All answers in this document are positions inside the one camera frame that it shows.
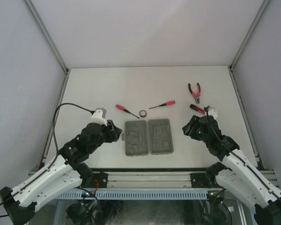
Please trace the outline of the red black pliers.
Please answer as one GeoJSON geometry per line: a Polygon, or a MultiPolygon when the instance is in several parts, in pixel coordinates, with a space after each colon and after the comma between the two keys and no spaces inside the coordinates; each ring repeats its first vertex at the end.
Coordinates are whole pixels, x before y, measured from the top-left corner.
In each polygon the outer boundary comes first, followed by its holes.
{"type": "Polygon", "coordinates": [[[189,92],[191,93],[192,97],[194,98],[195,102],[196,102],[197,104],[199,104],[199,103],[200,103],[200,92],[201,92],[201,87],[200,87],[200,84],[199,84],[199,83],[197,83],[196,85],[197,85],[197,91],[194,91],[194,90],[192,89],[192,86],[191,86],[190,83],[188,84],[188,89],[189,89],[189,92]]]}

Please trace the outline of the grey plastic tool case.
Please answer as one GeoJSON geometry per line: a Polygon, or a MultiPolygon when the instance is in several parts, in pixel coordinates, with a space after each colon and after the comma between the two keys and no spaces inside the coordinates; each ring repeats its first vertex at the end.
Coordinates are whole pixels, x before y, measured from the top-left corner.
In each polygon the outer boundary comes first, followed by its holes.
{"type": "Polygon", "coordinates": [[[174,152],[169,119],[125,122],[125,154],[128,157],[174,152]]]}

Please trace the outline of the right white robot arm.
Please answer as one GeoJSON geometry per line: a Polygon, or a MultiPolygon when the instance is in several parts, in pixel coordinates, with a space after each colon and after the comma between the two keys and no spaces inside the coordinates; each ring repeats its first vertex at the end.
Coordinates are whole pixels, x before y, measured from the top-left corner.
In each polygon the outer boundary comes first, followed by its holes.
{"type": "Polygon", "coordinates": [[[223,135],[213,116],[192,116],[185,136],[202,141],[218,162],[206,168],[206,182],[221,186],[254,212],[259,225],[281,225],[281,190],[247,159],[239,145],[223,135]]]}

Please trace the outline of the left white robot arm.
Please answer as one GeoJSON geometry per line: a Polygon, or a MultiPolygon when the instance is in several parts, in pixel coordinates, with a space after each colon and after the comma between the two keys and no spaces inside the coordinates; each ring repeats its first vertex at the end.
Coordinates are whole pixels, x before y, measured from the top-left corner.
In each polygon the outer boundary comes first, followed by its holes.
{"type": "Polygon", "coordinates": [[[1,189],[2,205],[12,223],[24,225],[58,195],[79,186],[91,186],[94,173],[85,161],[103,143],[117,142],[121,133],[122,129],[111,120],[106,124],[89,123],[41,170],[16,187],[1,189]]]}

